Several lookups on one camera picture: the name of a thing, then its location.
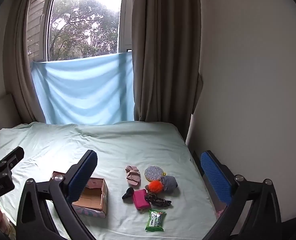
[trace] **headboard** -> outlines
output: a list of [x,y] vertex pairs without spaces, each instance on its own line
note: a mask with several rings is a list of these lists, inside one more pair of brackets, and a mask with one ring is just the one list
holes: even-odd
[[0,99],[0,129],[12,128],[18,124],[21,124],[21,119],[14,105],[12,95],[8,94]]

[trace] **tree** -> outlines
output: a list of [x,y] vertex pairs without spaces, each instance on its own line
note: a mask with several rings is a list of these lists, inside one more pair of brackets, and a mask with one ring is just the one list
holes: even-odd
[[49,60],[117,53],[119,15],[97,0],[55,0]]

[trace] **light blue cloth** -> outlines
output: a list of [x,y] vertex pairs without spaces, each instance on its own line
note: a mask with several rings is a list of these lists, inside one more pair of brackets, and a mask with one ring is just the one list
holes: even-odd
[[134,120],[131,52],[33,62],[31,72],[49,124]]

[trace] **brown curtain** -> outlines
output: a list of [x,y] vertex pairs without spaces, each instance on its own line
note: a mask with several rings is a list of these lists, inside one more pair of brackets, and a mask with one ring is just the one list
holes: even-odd
[[133,0],[134,119],[169,122],[186,139],[202,82],[200,0]]
[[45,122],[33,84],[27,50],[27,21],[32,0],[13,0],[4,35],[3,77],[22,122]]

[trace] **open box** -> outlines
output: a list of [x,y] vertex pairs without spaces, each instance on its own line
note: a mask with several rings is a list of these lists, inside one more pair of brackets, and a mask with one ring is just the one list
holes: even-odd
[[[62,172],[54,171],[51,179]],[[104,179],[90,178],[78,201],[72,203],[76,213],[104,218],[107,215],[108,187]]]

